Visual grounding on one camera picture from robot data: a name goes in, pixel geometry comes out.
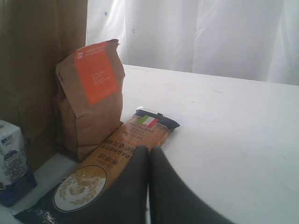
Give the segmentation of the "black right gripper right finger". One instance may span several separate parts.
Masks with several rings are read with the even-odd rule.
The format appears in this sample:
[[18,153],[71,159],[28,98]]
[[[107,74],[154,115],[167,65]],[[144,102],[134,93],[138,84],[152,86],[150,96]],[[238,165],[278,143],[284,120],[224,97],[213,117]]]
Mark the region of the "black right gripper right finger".
[[152,224],[231,224],[183,182],[160,147],[149,155],[149,206]]

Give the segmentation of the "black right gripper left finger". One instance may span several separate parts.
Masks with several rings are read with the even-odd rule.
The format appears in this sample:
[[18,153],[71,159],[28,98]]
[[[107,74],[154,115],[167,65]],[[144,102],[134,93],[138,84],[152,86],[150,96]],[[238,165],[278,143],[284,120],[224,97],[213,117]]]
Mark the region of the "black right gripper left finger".
[[115,182],[77,217],[78,224],[144,224],[149,152],[138,146]]

